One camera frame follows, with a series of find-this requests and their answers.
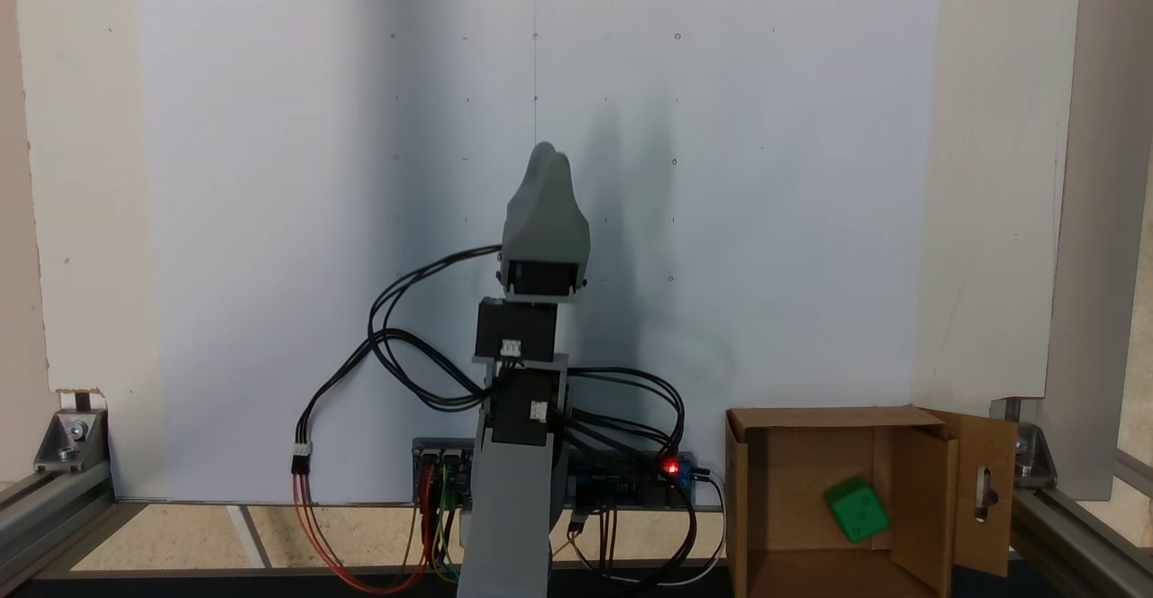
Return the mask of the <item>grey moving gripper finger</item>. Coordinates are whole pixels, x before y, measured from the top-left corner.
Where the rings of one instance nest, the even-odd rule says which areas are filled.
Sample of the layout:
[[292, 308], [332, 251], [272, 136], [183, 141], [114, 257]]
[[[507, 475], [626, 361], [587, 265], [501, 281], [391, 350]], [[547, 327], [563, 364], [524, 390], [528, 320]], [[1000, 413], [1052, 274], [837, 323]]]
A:
[[564, 237], [567, 240], [568, 250], [573, 253], [589, 253], [591, 250], [591, 233], [589, 221], [581, 212], [576, 203], [576, 192], [572, 177], [572, 167], [565, 152], [558, 154], [560, 165], [560, 182], [558, 192], [558, 212], [562, 217], [560, 224]]

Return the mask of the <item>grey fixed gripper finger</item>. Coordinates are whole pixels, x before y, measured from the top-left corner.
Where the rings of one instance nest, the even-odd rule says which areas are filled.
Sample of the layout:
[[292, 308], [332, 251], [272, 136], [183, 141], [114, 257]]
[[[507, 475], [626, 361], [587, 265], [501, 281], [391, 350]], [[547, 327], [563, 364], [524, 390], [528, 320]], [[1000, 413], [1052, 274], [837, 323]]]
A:
[[505, 253], [522, 249], [525, 240], [532, 236], [532, 226], [562, 174], [560, 152], [543, 141], [532, 147], [530, 160], [523, 171], [522, 182], [506, 205], [506, 217], [502, 234]]

